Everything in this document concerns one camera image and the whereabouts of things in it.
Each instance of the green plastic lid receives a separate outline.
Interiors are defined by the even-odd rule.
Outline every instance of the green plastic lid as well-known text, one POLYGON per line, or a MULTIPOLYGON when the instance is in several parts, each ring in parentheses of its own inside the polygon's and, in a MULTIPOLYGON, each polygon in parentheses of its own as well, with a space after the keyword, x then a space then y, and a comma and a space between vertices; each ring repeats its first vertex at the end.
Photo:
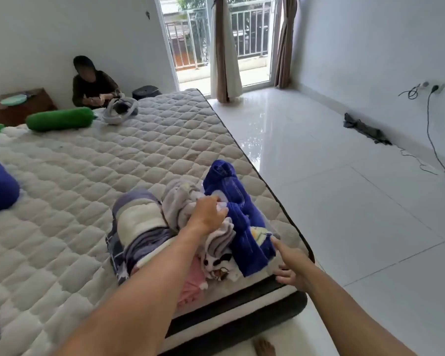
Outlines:
POLYGON ((5 106, 15 106, 25 102, 27 98, 28 98, 27 95, 21 93, 19 95, 10 96, 6 99, 3 99, 2 101, 0 101, 0 103, 5 106))

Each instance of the black plastic stool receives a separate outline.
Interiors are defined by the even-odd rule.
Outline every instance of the black plastic stool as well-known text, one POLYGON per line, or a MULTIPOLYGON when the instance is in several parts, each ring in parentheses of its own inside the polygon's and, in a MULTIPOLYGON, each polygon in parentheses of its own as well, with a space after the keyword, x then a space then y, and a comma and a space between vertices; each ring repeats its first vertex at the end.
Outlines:
POLYGON ((155 97, 161 95, 160 89, 156 86, 147 85, 132 91, 132 98, 141 100, 146 97, 155 97))

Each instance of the seated person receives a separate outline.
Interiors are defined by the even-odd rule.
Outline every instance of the seated person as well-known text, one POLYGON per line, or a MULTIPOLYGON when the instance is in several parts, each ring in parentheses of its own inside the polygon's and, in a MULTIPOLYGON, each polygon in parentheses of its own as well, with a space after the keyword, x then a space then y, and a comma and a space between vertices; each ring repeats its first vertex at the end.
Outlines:
POLYGON ((104 71, 97 71, 89 57, 76 56, 72 62, 78 73, 72 80, 75 106, 107 107, 109 100, 120 94, 117 83, 104 71))

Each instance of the stack of folded clothes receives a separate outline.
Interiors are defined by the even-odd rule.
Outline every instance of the stack of folded clothes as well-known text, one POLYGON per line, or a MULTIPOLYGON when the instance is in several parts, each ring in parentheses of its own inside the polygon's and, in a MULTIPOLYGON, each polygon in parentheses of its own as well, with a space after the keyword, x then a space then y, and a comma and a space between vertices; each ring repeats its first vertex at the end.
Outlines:
POLYGON ((174 241, 205 195, 218 195, 218 209, 228 208, 220 228, 211 233, 195 256, 178 304, 192 302, 208 287, 205 279, 237 281, 268 265, 275 256, 267 219, 252 203, 231 164, 214 161, 203 181, 175 179, 162 202, 142 187, 122 195, 112 208, 112 230, 106 243, 119 285, 174 241))

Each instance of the glass door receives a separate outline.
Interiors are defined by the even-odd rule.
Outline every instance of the glass door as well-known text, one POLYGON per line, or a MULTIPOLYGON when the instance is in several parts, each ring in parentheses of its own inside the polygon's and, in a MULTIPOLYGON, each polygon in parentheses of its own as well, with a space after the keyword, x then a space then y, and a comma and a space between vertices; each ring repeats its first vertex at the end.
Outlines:
MULTIPOLYGON (((268 82, 273 50, 277 52, 276 0, 228 0, 228 4, 243 87, 268 82)), ((209 94, 213 0, 160 0, 160 5, 180 89, 209 94)))

